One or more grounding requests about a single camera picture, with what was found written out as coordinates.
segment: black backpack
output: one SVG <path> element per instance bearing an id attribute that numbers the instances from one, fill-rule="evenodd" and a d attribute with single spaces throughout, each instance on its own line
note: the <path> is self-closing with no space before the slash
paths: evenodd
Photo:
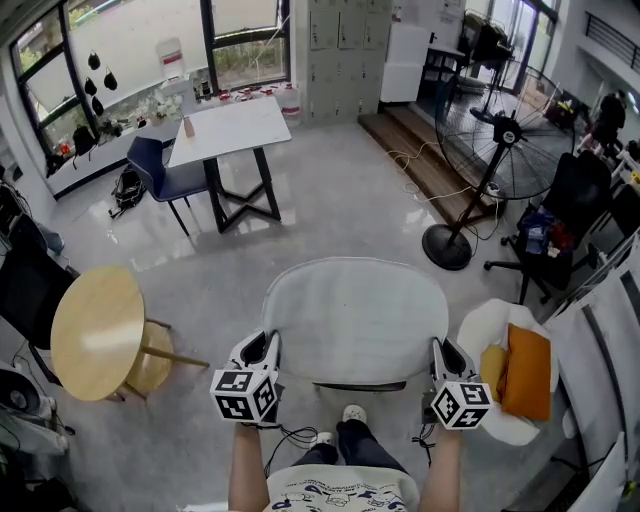
<path id="1" fill-rule="evenodd" d="M 142 200 L 146 190 L 142 181 L 140 181 L 138 173 L 130 165 L 127 165 L 116 180 L 116 188 L 111 192 L 111 195 L 116 198 L 116 205 L 118 206 L 117 210 L 109 210 L 111 218 L 115 219 L 126 210 L 137 205 Z"/>
<path id="2" fill-rule="evenodd" d="M 78 126 L 73 132 L 73 144 L 76 147 L 76 155 L 73 157 L 73 168 L 76 167 L 76 158 L 89 153 L 89 161 L 91 161 L 91 150 L 98 144 L 96 139 L 91 135 L 89 128 L 86 126 Z"/>

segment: black metal table leg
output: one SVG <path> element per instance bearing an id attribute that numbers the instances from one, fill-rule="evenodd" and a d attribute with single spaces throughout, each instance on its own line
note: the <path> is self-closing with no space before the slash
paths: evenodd
<path id="1" fill-rule="evenodd" d="M 253 154 L 256 157 L 256 163 L 258 164 L 258 170 L 260 171 L 260 177 L 262 178 L 265 194 L 267 194 L 267 200 L 269 201 L 269 207 L 271 208 L 273 218 L 281 220 L 278 202 L 276 201 L 276 196 L 273 193 L 273 186 L 271 185 L 271 173 L 269 172 L 267 157 L 264 156 L 264 149 L 256 148 L 253 150 Z"/>
<path id="2" fill-rule="evenodd" d="M 213 207 L 213 216 L 216 218 L 218 233 L 224 233 L 227 214 L 222 209 L 220 198 L 218 197 L 220 169 L 218 168 L 218 160 L 216 158 L 210 158 L 204 161 L 204 174 L 207 178 L 207 187 L 209 188 L 209 197 L 211 198 L 211 206 Z"/>
<path id="3" fill-rule="evenodd" d="M 216 218 L 216 224 L 220 233 L 224 233 L 237 220 L 239 220 L 247 213 L 253 213 L 255 215 L 260 215 L 262 217 L 277 221 L 281 220 L 280 210 L 278 209 L 278 202 L 276 201 L 276 196 L 273 193 L 273 187 L 271 185 L 271 173 L 269 172 L 269 165 L 267 164 L 264 150 L 262 148 L 256 148 L 253 150 L 253 153 L 256 157 L 258 170 L 260 171 L 261 183 L 254 187 L 254 189 L 247 195 L 241 195 L 224 188 L 224 186 L 222 185 L 222 180 L 220 179 L 220 168 L 218 167 L 218 160 L 216 158 L 211 158 L 204 161 L 204 171 L 207 178 L 209 197 L 211 198 L 213 214 Z M 250 201 L 253 201 L 262 192 L 265 192 L 267 196 L 270 211 L 266 210 L 265 208 L 250 204 Z M 222 205 L 220 204 L 220 198 L 218 194 L 223 196 L 225 199 L 228 199 L 229 201 L 240 203 L 240 208 L 238 208 L 231 215 L 227 215 L 222 208 Z"/>

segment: yellow cushion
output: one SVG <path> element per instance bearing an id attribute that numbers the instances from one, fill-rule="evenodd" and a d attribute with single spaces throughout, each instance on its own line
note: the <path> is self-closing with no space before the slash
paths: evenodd
<path id="1" fill-rule="evenodd" d="M 498 394 L 498 381 L 504 374 L 509 353 L 500 345 L 489 345 L 489 348 L 480 357 L 480 377 L 482 382 L 489 384 L 491 397 L 495 402 L 500 402 Z"/>

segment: electrical cord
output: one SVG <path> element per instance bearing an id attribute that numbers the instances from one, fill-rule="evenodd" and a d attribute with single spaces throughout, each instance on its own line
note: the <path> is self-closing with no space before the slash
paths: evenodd
<path id="1" fill-rule="evenodd" d="M 271 473 L 271 464 L 273 464 L 273 459 L 276 456 L 276 452 L 278 451 L 278 448 L 282 446 L 282 443 L 284 443 L 285 441 L 289 441 L 296 448 L 308 449 L 309 444 L 313 442 L 313 440 L 316 439 L 316 437 L 318 436 L 318 431 L 313 427 L 302 427 L 302 428 L 299 428 L 298 430 L 291 431 L 286 429 L 283 425 L 274 425 L 273 427 L 260 427 L 260 426 L 247 424 L 247 423 L 243 423 L 243 425 L 254 427 L 254 428 L 257 428 L 258 430 L 280 430 L 280 432 L 284 436 L 282 439 L 280 439 L 280 442 L 273 449 L 273 452 L 271 453 L 271 457 L 269 457 L 269 460 L 264 465 L 265 478 L 268 478 L 269 474 Z M 301 435 L 303 432 L 309 432 L 310 435 Z"/>
<path id="2" fill-rule="evenodd" d="M 429 459 L 429 467 L 431 467 L 431 448 L 434 448 L 436 443 L 427 443 L 426 439 L 433 433 L 436 428 L 435 424 L 429 427 L 429 431 L 425 433 L 427 429 L 427 425 L 422 425 L 422 429 L 420 430 L 420 434 L 416 437 L 411 438 L 412 443 L 418 443 L 422 448 L 424 448 L 427 452 L 427 458 Z"/>

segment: chair backrest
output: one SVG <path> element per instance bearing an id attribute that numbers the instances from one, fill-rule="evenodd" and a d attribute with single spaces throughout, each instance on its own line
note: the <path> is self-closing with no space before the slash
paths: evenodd
<path id="1" fill-rule="evenodd" d="M 590 151 L 565 153 L 542 206 L 563 221 L 578 244 L 610 204 L 611 172 Z"/>
<path id="2" fill-rule="evenodd" d="M 165 168 L 162 163 L 162 142 L 145 137 L 136 137 L 127 153 L 131 167 L 156 201 L 164 183 Z"/>
<path id="3" fill-rule="evenodd" d="M 49 350 L 51 326 L 73 277 L 35 242 L 14 245 L 0 268 L 0 316 L 27 341 Z"/>
<path id="4" fill-rule="evenodd" d="M 269 288 L 265 332 L 281 339 L 280 370 L 323 384 L 384 385 L 428 368 L 449 328 L 447 301 L 426 273 L 370 258 L 298 265 Z"/>

